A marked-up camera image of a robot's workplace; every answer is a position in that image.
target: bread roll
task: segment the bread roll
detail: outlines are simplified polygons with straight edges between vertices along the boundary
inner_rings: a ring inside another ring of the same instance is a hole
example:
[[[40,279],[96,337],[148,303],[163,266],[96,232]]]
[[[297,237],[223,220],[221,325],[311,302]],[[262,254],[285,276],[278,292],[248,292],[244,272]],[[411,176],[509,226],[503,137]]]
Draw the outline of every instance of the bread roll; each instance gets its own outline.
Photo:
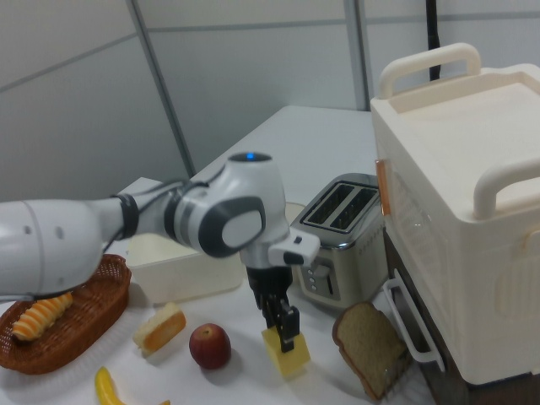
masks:
[[[73,303],[71,293],[36,301],[13,324],[12,334],[18,340],[33,341],[40,338]]]
[[[165,346],[186,327],[186,317],[178,305],[170,302],[158,310],[133,334],[133,341],[148,356]]]
[[[372,399],[382,399],[391,387],[388,383],[395,382],[386,381],[385,370],[396,366],[407,351],[388,318],[370,302],[360,302],[336,320],[332,337],[365,392]]]

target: wicker basket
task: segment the wicker basket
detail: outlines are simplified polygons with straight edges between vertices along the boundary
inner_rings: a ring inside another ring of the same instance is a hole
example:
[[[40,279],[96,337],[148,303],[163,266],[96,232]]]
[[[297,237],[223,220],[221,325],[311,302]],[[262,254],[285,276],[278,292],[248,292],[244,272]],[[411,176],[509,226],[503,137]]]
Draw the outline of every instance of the wicker basket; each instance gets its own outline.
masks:
[[[34,342],[12,335],[14,322],[33,302],[16,302],[0,317],[0,365],[24,374],[45,374],[89,348],[127,307],[131,272],[123,257],[104,255],[90,280],[73,292],[73,304]]]

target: toy bread roll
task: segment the toy bread roll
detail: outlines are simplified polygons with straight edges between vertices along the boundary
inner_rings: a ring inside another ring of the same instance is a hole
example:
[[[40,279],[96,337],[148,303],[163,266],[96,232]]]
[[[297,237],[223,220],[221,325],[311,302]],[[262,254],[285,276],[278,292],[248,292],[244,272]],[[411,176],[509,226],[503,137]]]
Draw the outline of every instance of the toy bread roll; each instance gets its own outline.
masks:
[[[170,302],[158,310],[133,334],[133,341],[148,356],[165,346],[186,327],[184,312]]]
[[[12,334],[18,340],[33,341],[39,338],[45,330],[63,315],[73,303],[71,293],[55,298],[36,301],[13,324]]]

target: orange latch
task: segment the orange latch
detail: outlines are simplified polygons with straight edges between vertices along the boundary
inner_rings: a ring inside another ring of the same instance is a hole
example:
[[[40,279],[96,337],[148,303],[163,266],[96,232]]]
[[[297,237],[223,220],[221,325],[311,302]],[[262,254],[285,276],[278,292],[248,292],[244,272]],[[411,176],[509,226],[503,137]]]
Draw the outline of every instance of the orange latch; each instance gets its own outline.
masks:
[[[390,215],[390,199],[388,198],[388,185],[386,183],[386,167],[384,160],[376,160],[377,180],[379,181],[379,194],[381,195],[382,215]]]

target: toast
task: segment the toast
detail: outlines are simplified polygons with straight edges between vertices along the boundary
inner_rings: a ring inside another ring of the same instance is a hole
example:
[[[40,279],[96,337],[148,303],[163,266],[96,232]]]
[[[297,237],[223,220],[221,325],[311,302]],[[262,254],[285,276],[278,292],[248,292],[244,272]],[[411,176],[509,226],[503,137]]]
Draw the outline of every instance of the toast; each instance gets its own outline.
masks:
[[[407,352],[396,330],[370,302],[350,306],[335,321],[332,338],[347,365],[360,378],[365,392],[381,400],[391,384],[392,370]]]

